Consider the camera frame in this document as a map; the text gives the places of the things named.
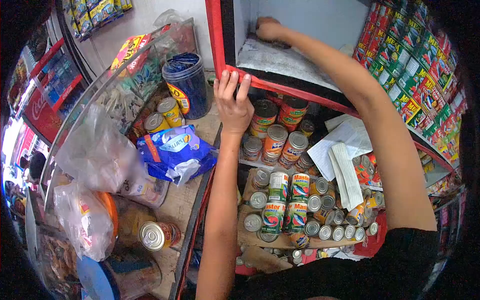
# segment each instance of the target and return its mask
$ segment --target black sleeve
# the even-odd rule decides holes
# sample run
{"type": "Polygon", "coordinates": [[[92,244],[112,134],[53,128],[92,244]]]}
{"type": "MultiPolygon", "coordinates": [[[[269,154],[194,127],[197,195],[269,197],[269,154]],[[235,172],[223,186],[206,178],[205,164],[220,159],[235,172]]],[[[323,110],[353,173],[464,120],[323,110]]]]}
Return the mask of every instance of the black sleeve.
{"type": "Polygon", "coordinates": [[[388,231],[371,259],[316,260],[251,279],[232,299],[412,299],[425,286],[438,252],[438,233],[413,228],[388,231]]]}

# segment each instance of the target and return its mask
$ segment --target blue plastic bag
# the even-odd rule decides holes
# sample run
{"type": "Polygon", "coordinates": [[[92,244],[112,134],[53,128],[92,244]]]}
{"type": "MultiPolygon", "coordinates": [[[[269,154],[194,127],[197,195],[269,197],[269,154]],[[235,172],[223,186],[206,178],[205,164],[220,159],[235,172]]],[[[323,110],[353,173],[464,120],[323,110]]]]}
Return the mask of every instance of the blue plastic bag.
{"type": "Polygon", "coordinates": [[[137,140],[150,176],[181,185],[216,164],[214,148],[195,135],[193,125],[147,134],[137,140]]]}

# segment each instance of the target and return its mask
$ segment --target person's arm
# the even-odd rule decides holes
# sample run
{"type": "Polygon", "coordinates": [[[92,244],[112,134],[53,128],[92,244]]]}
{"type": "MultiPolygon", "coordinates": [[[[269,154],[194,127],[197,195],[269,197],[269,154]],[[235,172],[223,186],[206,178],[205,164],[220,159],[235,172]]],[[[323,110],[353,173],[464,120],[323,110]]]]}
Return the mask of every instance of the person's arm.
{"type": "Polygon", "coordinates": [[[235,277],[237,251],[237,167],[240,142],[253,115],[247,98],[251,78],[243,77],[237,93],[239,75],[223,71],[215,79],[214,97],[223,123],[220,152],[215,169],[205,220],[205,236],[197,282],[197,299],[226,299],[235,277]]]}
{"type": "Polygon", "coordinates": [[[402,118],[380,84],[352,58],[307,35],[259,18],[257,35],[298,48],[327,73],[360,114],[377,158],[388,228],[436,231],[417,150],[402,118]]]}

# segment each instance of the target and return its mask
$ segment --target person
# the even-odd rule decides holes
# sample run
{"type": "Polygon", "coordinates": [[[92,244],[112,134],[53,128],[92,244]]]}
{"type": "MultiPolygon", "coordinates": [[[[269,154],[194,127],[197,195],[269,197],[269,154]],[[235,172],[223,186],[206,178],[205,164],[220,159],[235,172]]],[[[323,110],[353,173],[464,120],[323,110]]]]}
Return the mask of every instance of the person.
{"type": "Polygon", "coordinates": [[[22,169],[30,168],[30,177],[33,184],[40,183],[40,177],[42,176],[43,167],[47,159],[45,155],[41,152],[35,152],[30,160],[27,160],[25,157],[20,158],[20,167],[22,169]]]}
{"type": "Polygon", "coordinates": [[[220,152],[205,220],[197,299],[412,299],[425,286],[438,251],[438,233],[417,149],[387,93],[360,64],[273,18],[259,18],[257,35],[299,49],[355,106],[367,129],[382,177],[388,232],[371,259],[329,258],[233,287],[237,249],[237,165],[253,107],[251,76],[224,70],[214,97],[223,123],[220,152]]]}

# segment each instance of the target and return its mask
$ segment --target hand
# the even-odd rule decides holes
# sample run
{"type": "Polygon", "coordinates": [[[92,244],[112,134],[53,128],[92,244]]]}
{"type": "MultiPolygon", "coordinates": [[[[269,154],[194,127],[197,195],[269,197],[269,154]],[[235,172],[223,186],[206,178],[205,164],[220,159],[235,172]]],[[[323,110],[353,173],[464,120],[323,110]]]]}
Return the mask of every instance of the hand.
{"type": "Polygon", "coordinates": [[[247,130],[253,116],[253,105],[247,97],[252,78],[249,74],[243,77],[237,92],[237,101],[233,100],[233,92],[237,89],[239,74],[223,70],[222,78],[215,79],[213,91],[215,102],[223,123],[222,135],[235,135],[240,138],[247,130]]]}
{"type": "Polygon", "coordinates": [[[285,27],[272,17],[259,17],[257,19],[257,36],[262,40],[275,41],[280,37],[285,27]]]}

